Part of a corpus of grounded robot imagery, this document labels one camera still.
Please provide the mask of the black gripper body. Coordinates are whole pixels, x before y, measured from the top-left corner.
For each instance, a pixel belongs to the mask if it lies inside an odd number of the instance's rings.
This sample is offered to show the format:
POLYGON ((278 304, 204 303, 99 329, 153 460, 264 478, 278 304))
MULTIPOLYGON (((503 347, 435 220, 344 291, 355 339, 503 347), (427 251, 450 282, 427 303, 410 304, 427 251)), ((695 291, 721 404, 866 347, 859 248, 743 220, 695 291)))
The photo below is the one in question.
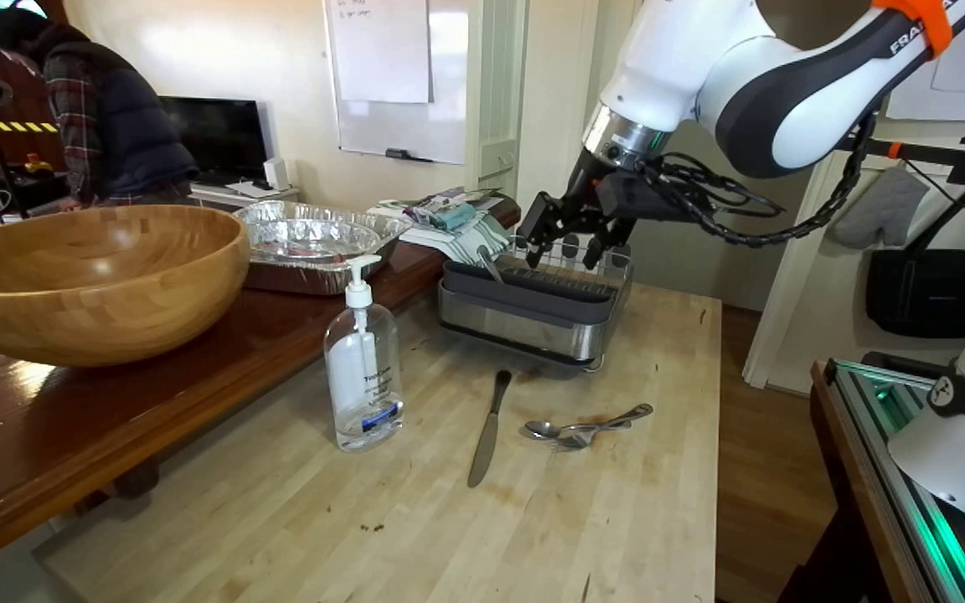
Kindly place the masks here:
POLYGON ((648 180, 645 172, 624 172, 584 151, 572 165, 567 191, 560 198, 540 191, 527 219, 543 211, 560 215, 567 236, 594 237, 615 219, 629 219, 629 227, 641 219, 668 220, 675 215, 675 203, 664 198, 657 183, 648 180))

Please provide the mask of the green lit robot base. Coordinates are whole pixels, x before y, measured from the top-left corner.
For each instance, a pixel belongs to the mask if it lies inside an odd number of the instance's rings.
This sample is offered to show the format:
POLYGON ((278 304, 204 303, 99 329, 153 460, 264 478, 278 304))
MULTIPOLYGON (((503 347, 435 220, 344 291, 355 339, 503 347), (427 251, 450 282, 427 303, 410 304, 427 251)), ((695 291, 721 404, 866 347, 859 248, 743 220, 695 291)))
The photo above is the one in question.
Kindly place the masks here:
POLYGON ((811 367, 811 419, 840 515, 882 597, 965 603, 965 415, 931 410, 930 375, 866 363, 811 367))

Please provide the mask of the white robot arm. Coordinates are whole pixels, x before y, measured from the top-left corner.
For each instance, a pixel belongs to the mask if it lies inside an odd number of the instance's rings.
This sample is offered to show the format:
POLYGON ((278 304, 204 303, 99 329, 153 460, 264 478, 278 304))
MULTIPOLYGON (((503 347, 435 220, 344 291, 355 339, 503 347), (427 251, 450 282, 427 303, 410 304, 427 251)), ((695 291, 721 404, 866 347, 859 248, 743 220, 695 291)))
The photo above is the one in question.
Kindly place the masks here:
POLYGON ((743 236, 713 220, 703 166, 668 151, 696 122, 746 178, 806 172, 836 147, 866 156, 874 106, 965 29, 965 0, 869 0, 832 42, 796 48, 759 0, 645 0, 587 127, 560 198, 536 194, 516 246, 530 263, 584 236, 584 263, 629 237, 636 219, 696 220, 731 246, 773 246, 823 227, 851 178, 808 220, 743 236))

